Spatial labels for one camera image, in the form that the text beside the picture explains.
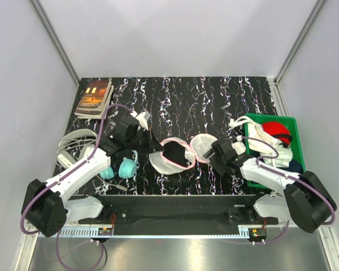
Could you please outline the black bra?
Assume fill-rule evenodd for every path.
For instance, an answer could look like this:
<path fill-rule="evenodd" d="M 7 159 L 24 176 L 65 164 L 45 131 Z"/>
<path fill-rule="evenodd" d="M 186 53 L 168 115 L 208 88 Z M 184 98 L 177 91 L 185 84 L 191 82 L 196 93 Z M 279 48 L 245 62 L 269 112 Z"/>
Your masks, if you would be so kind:
<path fill-rule="evenodd" d="M 188 160 L 185 157 L 185 147 L 175 141 L 169 141 L 164 144 L 163 156 L 182 167 L 187 167 Z"/>

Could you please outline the white pink mesh laundry bag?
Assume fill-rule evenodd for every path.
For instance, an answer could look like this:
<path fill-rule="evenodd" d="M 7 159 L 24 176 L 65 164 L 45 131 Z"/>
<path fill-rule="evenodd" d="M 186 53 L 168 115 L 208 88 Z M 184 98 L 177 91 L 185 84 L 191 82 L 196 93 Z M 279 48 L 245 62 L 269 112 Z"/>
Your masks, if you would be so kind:
<path fill-rule="evenodd" d="M 181 173 L 192 169 L 196 165 L 196 162 L 208 164 L 209 160 L 205 159 L 203 154 L 210 150 L 211 144 L 217 140 L 218 139 L 215 136 L 205 133 L 194 136 L 189 143 L 177 137 L 166 138 L 161 141 L 160 144 L 162 146 L 169 141 L 175 141 L 185 147 L 185 157 L 188 160 L 187 167 L 182 167 L 167 160 L 163 156 L 163 152 L 150 154 L 149 161 L 153 168 L 160 174 L 172 175 Z"/>

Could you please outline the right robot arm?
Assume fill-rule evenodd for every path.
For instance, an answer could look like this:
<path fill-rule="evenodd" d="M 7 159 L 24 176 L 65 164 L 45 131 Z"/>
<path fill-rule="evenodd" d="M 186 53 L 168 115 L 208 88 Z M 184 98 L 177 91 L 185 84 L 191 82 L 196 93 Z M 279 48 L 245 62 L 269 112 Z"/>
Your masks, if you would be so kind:
<path fill-rule="evenodd" d="M 222 139 L 206 148 L 203 156 L 221 176 L 237 174 L 278 194 L 263 194 L 248 204 L 243 211 L 248 222 L 257 224 L 268 217 L 289 220 L 307 233 L 334 223 L 336 203 L 314 172 L 300 174 L 270 166 L 261 157 L 238 154 L 232 143 Z"/>

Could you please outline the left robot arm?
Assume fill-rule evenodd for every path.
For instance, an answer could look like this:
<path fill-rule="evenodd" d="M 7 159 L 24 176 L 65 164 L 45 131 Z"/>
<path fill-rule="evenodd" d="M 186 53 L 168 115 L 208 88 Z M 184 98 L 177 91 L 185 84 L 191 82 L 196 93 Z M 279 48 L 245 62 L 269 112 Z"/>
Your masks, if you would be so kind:
<path fill-rule="evenodd" d="M 163 151 L 148 126 L 147 111 L 123 118 L 109 137 L 99 139 L 92 152 L 45 182 L 29 183 L 21 210 L 21 230 L 28 234 L 24 222 L 36 228 L 36 233 L 52 237 L 65 224 L 94 220 L 99 224 L 111 221 L 111 203 L 99 195 L 73 200 L 72 195 L 96 175 L 102 179 L 118 176 L 133 178 L 138 155 Z"/>

